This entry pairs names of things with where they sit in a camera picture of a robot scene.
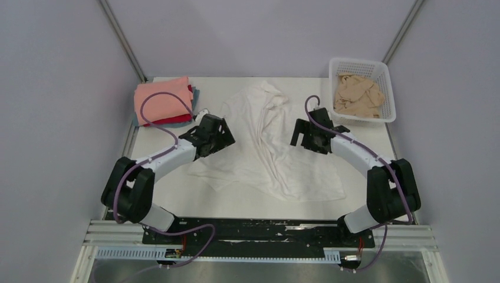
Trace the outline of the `white t-shirt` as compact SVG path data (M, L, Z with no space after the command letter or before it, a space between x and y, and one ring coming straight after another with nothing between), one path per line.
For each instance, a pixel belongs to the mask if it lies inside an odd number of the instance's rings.
M214 190L244 185L290 202L344 199L331 157L290 144L304 113L266 81L244 88L221 107L235 143L193 162L188 174Z

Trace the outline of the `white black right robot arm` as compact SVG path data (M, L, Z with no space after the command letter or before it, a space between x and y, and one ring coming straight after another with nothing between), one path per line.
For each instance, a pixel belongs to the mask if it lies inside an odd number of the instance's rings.
M366 203L339 219L342 225L336 231L339 243L352 246L360 239L360 232L402 216L412 222L413 212L422 204L410 162L376 153L358 141L348 128L334 126L325 108L309 111L307 116L306 120L296 120L291 145L299 143L312 152L332 153L366 178Z

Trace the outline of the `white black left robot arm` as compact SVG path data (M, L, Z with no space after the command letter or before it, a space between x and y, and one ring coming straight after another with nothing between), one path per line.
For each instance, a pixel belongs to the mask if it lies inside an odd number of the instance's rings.
M206 114L200 123L175 138L175 144L156 153L132 160L116 161L101 195L118 222L140 223L157 230L166 244L175 243L180 228L173 213L153 203L157 181L178 167L207 157L235 143L224 118Z

